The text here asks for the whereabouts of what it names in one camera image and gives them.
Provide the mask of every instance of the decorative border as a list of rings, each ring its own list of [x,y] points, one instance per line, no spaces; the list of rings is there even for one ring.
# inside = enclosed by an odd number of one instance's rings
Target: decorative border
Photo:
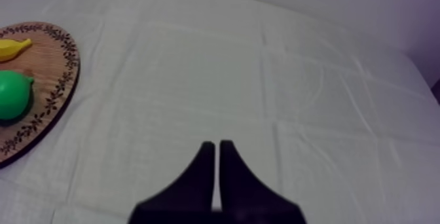
[[[50,92],[50,97],[46,98],[45,110],[40,114],[34,114],[31,121],[31,125],[22,126],[16,135],[9,140],[4,141],[3,146],[0,147],[0,153],[7,156],[11,151],[16,150],[17,144],[23,141],[23,138],[29,137],[32,133],[38,131],[39,126],[43,123],[41,120],[43,117],[50,115],[52,111],[58,110],[56,104],[63,96],[65,91],[65,85],[71,81],[74,81],[73,70],[79,67],[79,55],[75,42],[69,33],[65,33],[60,29],[54,29],[53,25],[44,24],[30,24],[21,26],[7,27],[3,31],[0,31],[0,39],[5,35],[14,35],[15,33],[29,33],[30,31],[42,31],[55,41],[61,41],[61,48],[64,50],[63,56],[66,60],[65,66],[67,71],[63,72],[63,75],[58,79],[58,84],[55,86],[55,90]]]

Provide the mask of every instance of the yellow banana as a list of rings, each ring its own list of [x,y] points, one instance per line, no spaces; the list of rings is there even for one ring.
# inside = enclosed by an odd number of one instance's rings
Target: yellow banana
[[[31,39],[18,42],[12,39],[0,39],[0,62],[13,59],[17,54],[32,44]]]

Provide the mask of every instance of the toy fruit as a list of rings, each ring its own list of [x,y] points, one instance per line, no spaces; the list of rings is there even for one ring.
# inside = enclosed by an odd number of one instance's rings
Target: toy fruit
[[[28,106],[33,79],[14,71],[0,71],[0,120],[20,116]]]
[[[18,42],[12,39],[0,39],[0,62],[13,59],[17,54],[32,44],[31,39]]]

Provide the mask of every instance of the white fabric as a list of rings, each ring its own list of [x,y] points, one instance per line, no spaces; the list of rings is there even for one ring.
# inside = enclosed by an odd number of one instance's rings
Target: white fabric
[[[0,13],[58,24],[81,52],[64,116],[0,170],[0,223],[124,223],[221,139],[309,223],[440,221],[440,109],[372,39],[251,0],[0,0]]]

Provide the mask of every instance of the wooden plate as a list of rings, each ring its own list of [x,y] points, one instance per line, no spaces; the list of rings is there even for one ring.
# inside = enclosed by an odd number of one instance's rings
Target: wooden plate
[[[0,70],[33,77],[27,111],[13,121],[0,121],[0,168],[28,152],[55,125],[67,107],[79,76],[77,46],[62,28],[44,22],[24,22],[0,28],[0,39],[32,45]]]

